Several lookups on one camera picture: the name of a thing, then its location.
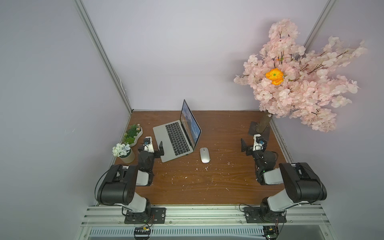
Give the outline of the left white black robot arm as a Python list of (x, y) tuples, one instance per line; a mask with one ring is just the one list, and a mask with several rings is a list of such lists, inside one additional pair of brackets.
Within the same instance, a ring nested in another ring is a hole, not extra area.
[(101, 205), (121, 206), (126, 217), (151, 216), (151, 203), (135, 192), (137, 186), (148, 187), (154, 178), (155, 159), (163, 156), (164, 147), (160, 142), (158, 150), (150, 150), (152, 144), (139, 148), (137, 165), (112, 165), (98, 180), (94, 197)]

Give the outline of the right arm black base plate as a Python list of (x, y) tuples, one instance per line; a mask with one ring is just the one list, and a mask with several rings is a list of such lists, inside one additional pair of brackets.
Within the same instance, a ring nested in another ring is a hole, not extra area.
[(287, 222), (285, 212), (273, 212), (270, 210), (264, 210), (261, 207), (245, 207), (244, 213), (246, 221), (249, 224), (280, 224)]

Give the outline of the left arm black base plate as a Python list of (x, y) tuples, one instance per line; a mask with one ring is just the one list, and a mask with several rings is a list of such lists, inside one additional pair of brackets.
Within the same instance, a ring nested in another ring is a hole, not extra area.
[(166, 210), (166, 208), (151, 208), (142, 213), (132, 213), (128, 210), (122, 210), (122, 214), (125, 217), (125, 224), (164, 224)]

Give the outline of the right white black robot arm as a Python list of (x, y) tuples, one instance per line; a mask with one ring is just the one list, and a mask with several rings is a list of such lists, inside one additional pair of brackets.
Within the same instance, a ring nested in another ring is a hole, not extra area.
[(254, 135), (251, 146), (241, 139), (241, 151), (254, 159), (257, 182), (262, 186), (283, 184), (285, 188), (264, 198), (259, 207), (245, 207), (243, 212), (248, 220), (256, 223), (284, 223), (287, 209), (327, 198), (326, 187), (307, 163), (282, 163), (276, 168), (279, 155), (266, 148), (267, 141), (261, 135)]

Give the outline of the white wireless mouse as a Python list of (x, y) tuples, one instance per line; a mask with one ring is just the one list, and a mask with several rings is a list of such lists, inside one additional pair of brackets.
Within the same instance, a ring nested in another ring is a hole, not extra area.
[(207, 164), (211, 161), (208, 148), (200, 148), (200, 156), (201, 156), (201, 161), (204, 164)]

